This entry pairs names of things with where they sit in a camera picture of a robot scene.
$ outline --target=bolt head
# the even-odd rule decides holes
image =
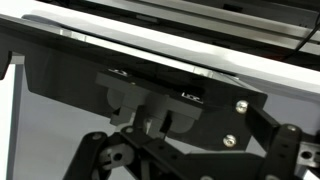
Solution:
[[[202,176],[200,180],[214,180],[214,179],[210,176]]]
[[[133,128],[132,127],[128,127],[127,129],[126,129],[126,133],[132,133],[133,132]]]
[[[237,139],[233,135],[227,135],[223,138],[223,144],[227,147],[234,147],[237,144]]]
[[[247,112],[247,109],[248,109],[248,102],[247,101],[244,101],[244,100],[241,100],[239,102],[237,102],[236,104],[236,110],[238,113],[240,114],[245,114]]]
[[[293,126],[293,125],[288,125],[288,129],[290,131],[296,131],[297,130],[297,128],[295,126]]]
[[[102,136],[101,136],[101,134],[100,133],[95,133],[93,136],[92,136],[92,139],[93,140],[98,140],[98,139],[100,139]]]

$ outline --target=black plastic part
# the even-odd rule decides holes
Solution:
[[[168,131],[170,130],[171,125],[172,125],[171,113],[168,112],[168,114],[166,115],[164,122],[160,128],[160,132],[167,134]]]
[[[145,106],[139,106],[133,121],[133,127],[136,129],[140,129],[142,132],[146,132],[147,116],[148,116],[147,108]]]
[[[140,160],[149,162],[140,167],[149,169],[150,179],[199,180],[208,176],[216,180],[254,180],[262,165],[261,157],[245,153],[184,155],[161,139],[150,139],[138,129],[128,133],[127,128],[121,133],[136,149]],[[143,169],[132,165],[127,169],[140,179],[144,176]]]
[[[118,105],[111,116],[112,124],[129,122],[138,106],[145,105],[147,114],[161,121],[152,126],[156,128],[151,128],[152,131],[160,132],[170,113],[172,123],[167,132],[170,138],[205,149],[222,150],[227,147],[221,139],[226,134],[234,134],[241,141],[232,149],[246,148],[250,134],[246,133],[245,116],[235,110],[236,103],[247,100],[262,108],[266,95],[152,62],[137,63],[135,66],[116,66],[115,69],[128,76],[112,72],[113,68],[97,74],[97,84],[108,88],[108,92],[122,94],[121,98],[112,102],[108,98],[109,104]],[[196,100],[183,94],[192,94]],[[160,136],[163,137],[161,133],[152,137]],[[207,137],[211,137],[212,142],[208,143]]]
[[[231,5],[231,4],[224,4],[223,9],[228,10],[228,11],[232,11],[232,12],[238,12],[238,13],[241,13],[243,10],[242,7]]]
[[[302,134],[302,141],[303,142],[320,144],[320,142],[318,142],[317,139],[318,139],[317,134],[316,135],[311,135],[311,134],[307,134],[307,133]]]
[[[279,128],[267,152],[259,180],[265,180],[268,176],[281,180],[294,178],[301,137],[302,131],[296,126],[285,124]]]
[[[316,137],[315,137],[315,142],[320,144],[320,130],[317,131]]]
[[[249,104],[246,125],[264,150],[268,150],[280,124],[261,108]]]
[[[107,135],[103,132],[90,133],[84,136],[63,179],[92,179],[93,171],[99,171],[98,157],[106,140]],[[110,173],[111,171],[99,172],[99,178],[106,179]]]
[[[294,7],[313,10],[313,11],[319,11],[319,9],[320,9],[320,4],[319,4],[318,0],[308,0],[308,1],[303,1],[303,0],[263,0],[263,1],[274,2],[274,3],[278,3],[278,4],[284,4],[287,6],[294,6]]]
[[[0,58],[0,80],[3,80],[11,62],[12,51],[7,50],[5,47],[1,47]]]
[[[60,6],[69,7],[70,0],[37,0],[45,3],[58,3]]]

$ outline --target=white surface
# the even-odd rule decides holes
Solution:
[[[34,0],[1,0],[0,13],[13,17],[21,17],[27,12],[30,12],[32,7],[31,2]]]
[[[304,180],[319,180],[314,174],[312,174],[309,170],[303,177]]]
[[[7,175],[14,72],[15,66],[10,65],[5,79],[0,81],[0,180],[5,180]]]

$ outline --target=machine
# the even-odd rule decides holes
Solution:
[[[303,49],[296,48],[294,43],[267,42],[270,32],[259,34],[261,32],[255,31],[261,35],[258,37],[265,35],[265,39],[253,40],[231,32],[222,34],[217,29],[204,30],[199,24],[191,24],[195,21],[188,24],[188,20],[196,18],[194,14],[186,15],[188,18],[183,19],[184,23],[178,22],[181,21],[179,18],[177,21],[169,20],[166,18],[170,18],[170,13],[176,13],[177,16],[171,17],[177,18],[179,14],[191,12],[170,10],[165,18],[162,11],[166,10],[166,5],[161,2],[123,2],[133,3],[133,6],[127,6],[131,8],[130,12],[118,11],[116,2],[108,4],[108,7],[106,4],[101,6],[101,3],[94,3],[94,6],[92,2],[82,3],[59,1],[62,6],[70,8],[74,5],[75,9],[84,12],[93,8],[92,14],[105,13],[107,8],[111,13],[108,17],[117,19],[121,15],[125,17],[122,19],[124,22],[137,23],[137,29],[172,29],[168,34],[145,31],[144,37],[137,38],[134,29],[130,32],[114,26],[107,33],[99,34],[95,30],[86,31],[40,16],[41,13],[25,15],[24,19],[1,16],[1,78],[4,78],[14,55],[23,54],[31,92],[105,116],[111,119],[111,124],[118,126],[119,132],[110,137],[103,132],[92,132],[83,138],[66,170],[65,180],[106,179],[112,169],[120,166],[125,166],[134,178],[143,180],[301,179],[301,174],[295,174],[297,166],[319,177],[319,131],[311,135],[297,125],[282,125],[263,111],[267,94],[247,83],[254,78],[256,82],[267,82],[293,91],[304,90],[303,99],[318,102],[318,72],[170,35],[173,30],[178,30],[177,36],[192,39],[189,37],[197,35],[197,38],[205,37],[204,41],[220,35],[226,38],[238,36],[232,43],[268,44],[268,52],[279,47],[281,52],[289,53],[285,58],[298,54],[297,57],[304,55],[308,61],[315,62],[319,57],[315,50],[318,48],[318,25],[309,32],[312,37],[307,39],[311,41],[301,44],[305,45]],[[140,6],[148,8],[137,14],[135,11],[139,8],[135,7]],[[150,17],[148,11],[151,12],[154,6],[162,7],[158,10],[163,17],[157,17],[157,12]],[[204,8],[192,7],[194,9],[190,11]],[[194,32],[188,34],[191,27]],[[302,32],[306,31],[298,28],[298,31],[288,33]],[[278,33],[287,38],[284,42],[299,43],[297,34],[293,37],[293,34]],[[161,35],[166,40],[156,36],[151,39],[151,35]],[[235,57],[251,62],[257,60],[261,64],[222,63]],[[279,69],[263,72],[257,69],[261,65],[274,65]],[[282,68],[289,74],[281,73]],[[297,75],[299,72],[315,78],[306,80]],[[235,152],[246,149],[251,136],[266,151],[265,157]],[[209,151],[223,152],[185,155],[168,145],[164,141],[166,137]]]

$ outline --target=mounting hole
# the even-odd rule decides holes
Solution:
[[[113,156],[114,161],[121,161],[121,159],[122,159],[122,154],[120,153],[117,153]]]
[[[304,151],[304,152],[301,153],[301,157],[303,159],[310,159],[312,157],[312,154],[309,151]]]
[[[173,155],[171,156],[171,159],[178,159],[178,156],[175,155],[175,154],[173,154]]]

